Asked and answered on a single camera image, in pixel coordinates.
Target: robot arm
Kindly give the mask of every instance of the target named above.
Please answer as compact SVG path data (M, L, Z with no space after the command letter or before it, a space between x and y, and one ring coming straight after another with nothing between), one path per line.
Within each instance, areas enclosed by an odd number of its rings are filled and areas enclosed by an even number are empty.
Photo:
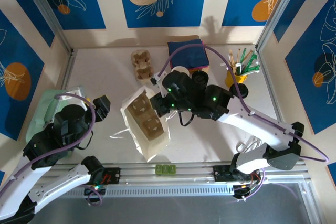
M100 122L110 111L110 101L104 95L95 99L93 104L95 122ZM79 185L101 181L103 166L92 156L85 158L81 164L69 173L58 177L51 184L32 189L59 159L67 156L68 151L78 147L79 144L66 148L82 138L88 129L91 129L91 124L91 111L85 110L80 105L71 104L55 114L53 123L32 137L24 148L23 156L16 169L0 189L1 224L28 223L35 213L60 195ZM19 172L37 157L63 147L65 147L64 151L45 156L32 163L23 172Z
M216 85L207 86L207 81L208 76L202 71L193 73L191 78L185 73L173 71L159 84L167 92L155 95L151 99L152 106L159 116L171 110L178 110L179 113L190 111L200 118L233 125L263 140L264 144L261 147L234 156L232 168L244 174L250 174L267 166L292 169L300 157L301 147L298 145L298 140L288 133L302 136L303 125L278 122L253 108L249 108L252 111L249 114L232 92ZM252 113L279 124L286 129L286 134L251 116Z
M25 162L29 162L29 160L26 157L21 158L18 168ZM57 177L53 182L33 188L50 168L51 166L35 170L26 169L22 176L7 188L0 199L2 205L0 209L1 224L29 223L36 213L64 193L88 182L97 184L101 181L104 170L96 157L89 156L81 164L71 169L67 174Z

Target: orange circle pattern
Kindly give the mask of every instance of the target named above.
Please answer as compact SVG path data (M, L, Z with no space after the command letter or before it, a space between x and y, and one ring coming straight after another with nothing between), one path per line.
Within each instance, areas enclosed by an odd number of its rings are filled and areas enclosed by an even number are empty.
M64 15L68 15L71 12L70 8L67 5L64 5L64 4L60 4L59 6L57 6L57 9L60 13L62 13Z
M278 0L260 0L253 7L252 18L258 22L267 21L269 18L269 15L271 14L271 12L269 12L269 8L273 10L277 1Z
M16 74L18 76L24 74L21 78L22 82L16 80L6 80L5 87L8 95L16 101L24 101L27 99L30 86L31 86L31 78L30 73L25 65L21 63L11 63L6 68L9 72Z
M316 72L314 75L313 75L313 84L316 86L316 87L320 87L322 86L323 84L323 80L324 80L324 77L323 77L323 74L320 73L320 72Z

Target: white cable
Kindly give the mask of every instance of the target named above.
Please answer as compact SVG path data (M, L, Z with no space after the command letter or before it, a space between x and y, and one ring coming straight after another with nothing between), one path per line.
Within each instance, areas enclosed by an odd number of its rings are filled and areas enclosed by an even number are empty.
M169 119L173 118L175 115L177 114L177 110L174 110L167 118L166 121L168 121Z
M246 144L244 144L243 142L239 142L236 145L236 151L239 152L239 153L249 152L249 151L252 151L252 150L258 148L261 144L262 144L261 139L259 139L257 137L254 137L252 142L248 146Z
M130 129L127 128L127 129L125 129L125 130L118 131L118 132L114 133L113 135L110 135L110 138L113 138L113 139L117 139L117 138L125 139L125 138L122 137L122 136L116 136L116 135L119 135L119 134L121 134L121 133L123 133L123 132L126 132L126 131L129 131L129 130L130 130Z

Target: pen holder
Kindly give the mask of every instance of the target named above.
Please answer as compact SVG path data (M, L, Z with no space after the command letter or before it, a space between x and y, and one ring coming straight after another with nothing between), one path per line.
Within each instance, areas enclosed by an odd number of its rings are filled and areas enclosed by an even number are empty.
M238 83L243 83L248 76L237 76L235 75L236 81ZM230 73L230 71L226 72L226 78L225 78L225 84L227 85L228 88L230 88L233 84L233 79L232 79L232 75Z

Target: green block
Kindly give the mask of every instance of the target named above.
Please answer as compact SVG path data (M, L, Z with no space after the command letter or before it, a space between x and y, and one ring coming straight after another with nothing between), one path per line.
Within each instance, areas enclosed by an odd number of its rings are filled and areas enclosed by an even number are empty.
M162 174L169 174L169 165L162 166Z
M176 165L170 165L169 166L169 173L170 174L176 174Z
M162 174L162 165L155 166L155 174Z

